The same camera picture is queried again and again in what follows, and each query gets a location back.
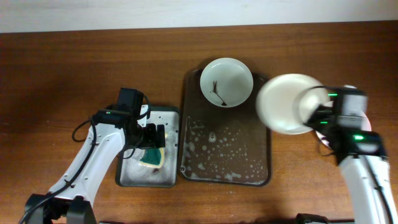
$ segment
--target white plate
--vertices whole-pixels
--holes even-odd
[[[214,83],[218,95],[214,93]],[[201,73],[200,88],[208,101],[216,106],[230,108],[249,98],[253,76],[242,62],[233,58],[219,58],[209,63]]]
[[[302,134],[312,129],[299,123],[294,114],[298,113],[303,121],[309,119],[319,104],[328,102],[329,96],[325,89],[310,90],[294,108],[294,99],[302,91],[322,84],[302,74],[279,75],[269,80],[259,91],[256,101],[260,120],[271,130],[281,134]]]

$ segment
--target white wall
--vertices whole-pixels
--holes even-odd
[[[398,0],[0,0],[0,32],[398,19]]]

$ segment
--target brown plastic tray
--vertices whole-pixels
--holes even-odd
[[[271,179],[271,131],[256,113],[256,96],[267,81],[253,73],[250,97],[221,108],[200,90],[201,70],[185,82],[178,171],[188,180],[266,185]]]

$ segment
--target green led light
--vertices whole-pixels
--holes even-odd
[[[354,139],[355,139],[355,140],[363,140],[364,137],[363,137],[362,135],[356,134],[356,135],[354,135]]]

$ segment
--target soap suds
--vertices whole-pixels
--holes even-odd
[[[226,174],[224,178],[227,179],[227,180],[229,180],[229,181],[232,181],[232,178],[233,178],[233,177],[232,177],[231,174]]]
[[[189,146],[189,150],[191,150],[192,152],[195,152],[195,145],[192,142],[189,142],[188,146]]]
[[[192,172],[191,174],[191,179],[198,179],[199,177],[196,175],[196,173]]]
[[[191,127],[191,129],[201,129],[201,128],[205,128],[204,125],[195,125],[194,127]]]
[[[234,172],[232,172],[231,175],[232,175],[233,177],[237,177],[237,178],[241,178],[241,177],[242,177],[241,174],[235,174]]]
[[[198,168],[201,169],[201,170],[205,170],[205,167],[203,166],[202,163],[199,163]]]

